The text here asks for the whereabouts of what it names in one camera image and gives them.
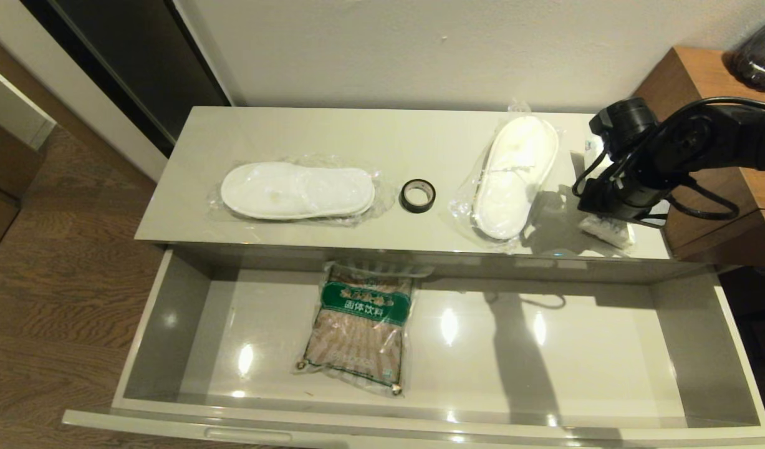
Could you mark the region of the white packet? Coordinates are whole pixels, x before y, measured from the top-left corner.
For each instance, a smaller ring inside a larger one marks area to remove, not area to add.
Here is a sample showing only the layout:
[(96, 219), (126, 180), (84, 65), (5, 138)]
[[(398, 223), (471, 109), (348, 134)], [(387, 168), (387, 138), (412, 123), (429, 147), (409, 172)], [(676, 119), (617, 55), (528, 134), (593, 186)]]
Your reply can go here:
[[(604, 143), (601, 137), (591, 135), (585, 141), (584, 170), (593, 170), (585, 176), (580, 184), (580, 191), (584, 191), (593, 179), (601, 176), (606, 168), (612, 165), (612, 161), (604, 151)], [(607, 242), (621, 250), (628, 250), (636, 243), (633, 228), (625, 221), (617, 221), (609, 217), (591, 215), (588, 213), (580, 221), (579, 228), (585, 233)]]

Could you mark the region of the white slippers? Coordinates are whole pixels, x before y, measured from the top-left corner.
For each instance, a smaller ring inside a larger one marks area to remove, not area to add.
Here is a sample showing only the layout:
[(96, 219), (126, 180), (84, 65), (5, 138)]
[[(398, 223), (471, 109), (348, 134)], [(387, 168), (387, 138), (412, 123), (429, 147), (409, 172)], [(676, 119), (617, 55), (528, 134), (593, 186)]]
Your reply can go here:
[(236, 161), (206, 197), (212, 221), (356, 227), (397, 198), (395, 179), (376, 164), (311, 153)]
[(513, 253), (553, 170), (562, 136), (561, 128), (527, 102), (513, 99), (450, 197), (444, 215), (448, 226), (479, 247)]

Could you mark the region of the beige cabinet drawer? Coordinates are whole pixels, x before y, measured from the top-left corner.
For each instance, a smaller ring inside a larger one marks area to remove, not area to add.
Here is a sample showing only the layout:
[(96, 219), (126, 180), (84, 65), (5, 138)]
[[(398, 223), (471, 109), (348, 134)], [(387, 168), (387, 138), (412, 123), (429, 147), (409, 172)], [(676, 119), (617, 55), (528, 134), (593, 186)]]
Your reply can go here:
[(109, 407), (69, 425), (317, 449), (765, 447), (718, 281), (422, 279), (404, 394), (294, 374), (324, 265), (169, 247)]

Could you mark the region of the brown wooden desk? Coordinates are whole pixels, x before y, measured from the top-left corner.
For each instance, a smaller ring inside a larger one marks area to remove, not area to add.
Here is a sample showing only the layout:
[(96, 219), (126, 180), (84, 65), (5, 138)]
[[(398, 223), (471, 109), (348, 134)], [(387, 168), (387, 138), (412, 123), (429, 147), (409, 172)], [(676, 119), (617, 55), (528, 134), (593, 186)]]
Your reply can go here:
[[(762, 100), (727, 71), (716, 49), (676, 46), (654, 66), (634, 95), (659, 120), (694, 100), (734, 96)], [(698, 184), (739, 206), (732, 221), (707, 221), (670, 208), (664, 234), (676, 259), (690, 262), (765, 266), (765, 171), (720, 168), (693, 174)]]

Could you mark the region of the dark glass vase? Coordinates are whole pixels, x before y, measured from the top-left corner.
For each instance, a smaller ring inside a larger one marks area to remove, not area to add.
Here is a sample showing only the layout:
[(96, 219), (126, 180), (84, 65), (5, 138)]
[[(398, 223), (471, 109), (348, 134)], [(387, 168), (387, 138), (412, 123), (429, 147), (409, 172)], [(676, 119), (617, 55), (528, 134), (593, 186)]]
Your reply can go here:
[(765, 93), (765, 24), (727, 55), (725, 65), (744, 85)]

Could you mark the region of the black tape roll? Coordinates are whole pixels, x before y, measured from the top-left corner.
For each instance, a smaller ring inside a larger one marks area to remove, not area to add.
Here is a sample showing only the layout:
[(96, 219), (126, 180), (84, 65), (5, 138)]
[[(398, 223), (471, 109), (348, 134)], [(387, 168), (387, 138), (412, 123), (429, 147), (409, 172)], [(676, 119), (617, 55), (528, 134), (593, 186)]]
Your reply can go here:
[(430, 211), (435, 201), (435, 187), (429, 181), (423, 179), (407, 181), (400, 190), (400, 205), (413, 214), (422, 214)]

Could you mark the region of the beige glossy cabinet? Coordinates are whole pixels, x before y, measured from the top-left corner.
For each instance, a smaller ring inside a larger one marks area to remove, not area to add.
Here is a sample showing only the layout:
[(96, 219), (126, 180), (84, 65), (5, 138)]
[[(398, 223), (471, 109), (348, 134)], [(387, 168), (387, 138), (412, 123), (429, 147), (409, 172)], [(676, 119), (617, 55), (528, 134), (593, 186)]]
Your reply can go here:
[[(637, 242), (619, 253), (578, 229), (569, 187), (582, 161), (589, 113), (540, 113), (564, 131), (539, 194), (525, 243), (494, 252), (463, 238), (444, 219), (448, 201), (505, 117), (504, 112), (219, 108), (192, 110), (135, 238), (169, 244), (215, 266), (299, 269), (322, 259), (367, 259), (434, 268), (434, 278), (556, 279), (655, 284), (704, 276), (707, 264), (676, 261), (660, 230), (634, 227)], [(356, 227), (212, 221), (206, 197), (236, 161), (325, 153), (378, 165), (395, 179), (397, 198)], [(430, 211), (402, 208), (412, 179), (436, 190)]]

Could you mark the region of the drink powder bag green label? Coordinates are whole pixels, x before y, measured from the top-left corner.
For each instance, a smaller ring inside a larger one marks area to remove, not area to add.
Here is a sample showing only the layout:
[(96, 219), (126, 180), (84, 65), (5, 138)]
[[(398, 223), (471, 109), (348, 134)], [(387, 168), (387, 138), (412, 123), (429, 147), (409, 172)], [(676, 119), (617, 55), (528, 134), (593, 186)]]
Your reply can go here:
[(417, 264), (325, 263), (311, 332), (293, 373), (322, 373), (357, 389), (402, 396), (416, 290), (431, 273)]

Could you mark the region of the dark door panel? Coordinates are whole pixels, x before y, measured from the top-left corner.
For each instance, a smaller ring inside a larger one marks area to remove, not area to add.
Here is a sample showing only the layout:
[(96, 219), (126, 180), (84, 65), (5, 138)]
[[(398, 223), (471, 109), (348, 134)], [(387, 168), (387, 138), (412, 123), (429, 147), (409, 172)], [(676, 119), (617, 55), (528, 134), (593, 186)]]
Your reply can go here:
[(165, 157), (195, 106), (228, 106), (174, 0), (20, 0)]

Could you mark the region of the wooden cabinet with white top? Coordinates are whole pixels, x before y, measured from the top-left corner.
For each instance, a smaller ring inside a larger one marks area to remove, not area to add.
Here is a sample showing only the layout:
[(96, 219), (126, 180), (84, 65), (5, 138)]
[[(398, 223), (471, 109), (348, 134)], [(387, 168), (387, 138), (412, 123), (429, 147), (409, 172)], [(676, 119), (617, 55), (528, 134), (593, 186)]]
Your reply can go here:
[(55, 122), (0, 73), (0, 244), (45, 160)]

